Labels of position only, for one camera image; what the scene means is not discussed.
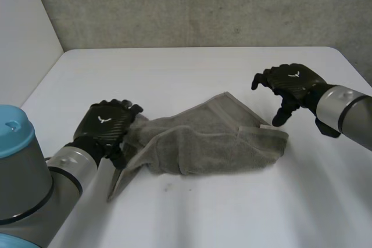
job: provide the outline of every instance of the white wall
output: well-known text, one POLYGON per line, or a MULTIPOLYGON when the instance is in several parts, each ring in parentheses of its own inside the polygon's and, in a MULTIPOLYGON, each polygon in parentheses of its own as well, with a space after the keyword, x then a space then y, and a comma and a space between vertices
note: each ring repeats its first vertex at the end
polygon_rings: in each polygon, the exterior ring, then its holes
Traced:
POLYGON ((21 106, 62 53, 41 0, 0 0, 0 104, 21 106))

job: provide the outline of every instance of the carbon fiber glove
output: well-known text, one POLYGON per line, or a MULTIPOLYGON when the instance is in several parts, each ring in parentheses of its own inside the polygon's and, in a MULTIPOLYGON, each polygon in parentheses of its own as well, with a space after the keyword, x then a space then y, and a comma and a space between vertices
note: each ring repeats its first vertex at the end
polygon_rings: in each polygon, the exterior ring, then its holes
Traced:
MULTIPOLYGON (((310 109, 316 116, 316 106, 319 99, 334 85, 326 83, 317 73, 302 64, 283 64, 279 67, 266 69, 263 74, 256 74, 252 82, 252 90, 259 84, 269 87, 275 95, 283 100, 273 118, 273 125, 282 126, 291 116, 292 112, 300 107, 310 109)), ((316 118, 315 123, 323 135, 337 138, 340 133, 322 123, 316 118)))
POLYGON ((128 100, 104 100, 94 104, 77 127, 74 142, 91 145, 93 139, 96 145, 94 153, 101 150, 99 154, 102 157, 109 158, 116 168, 122 169, 126 161, 120 144, 136 115, 142 111, 140 106, 132 105, 128 100))

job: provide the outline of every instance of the logo on hand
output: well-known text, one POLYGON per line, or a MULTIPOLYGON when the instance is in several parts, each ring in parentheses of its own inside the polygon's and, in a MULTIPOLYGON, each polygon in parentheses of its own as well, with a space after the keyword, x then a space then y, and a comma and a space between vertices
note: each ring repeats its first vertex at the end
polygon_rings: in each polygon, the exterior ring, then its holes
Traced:
POLYGON ((297 74, 294 74, 294 75, 288 75, 289 77, 296 77, 296 78, 299 78, 300 77, 300 71, 297 71, 297 74))
POLYGON ((104 123, 104 122, 107 122, 107 121, 110 121, 111 120, 111 118, 109 118, 109 119, 102 119, 100 116, 98 117, 98 120, 101 122, 101 124, 102 123, 104 123))

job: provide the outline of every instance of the concrete wall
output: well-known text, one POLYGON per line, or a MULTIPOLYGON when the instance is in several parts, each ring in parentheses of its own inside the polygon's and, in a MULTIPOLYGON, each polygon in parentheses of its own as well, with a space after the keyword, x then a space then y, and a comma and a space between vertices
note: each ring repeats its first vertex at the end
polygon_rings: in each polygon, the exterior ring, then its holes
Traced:
POLYGON ((0 0, 0 104, 21 106, 62 53, 41 0, 0 0))
POLYGON ((66 51, 332 46, 372 82, 372 0, 42 1, 66 51))

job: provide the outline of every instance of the gray wall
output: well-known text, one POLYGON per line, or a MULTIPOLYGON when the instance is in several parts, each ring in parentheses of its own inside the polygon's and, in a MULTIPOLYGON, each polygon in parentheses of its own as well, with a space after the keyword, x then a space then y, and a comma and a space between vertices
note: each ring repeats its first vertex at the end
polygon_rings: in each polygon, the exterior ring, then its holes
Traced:
POLYGON ((372 83, 372 0, 42 1, 65 51, 333 46, 372 83))

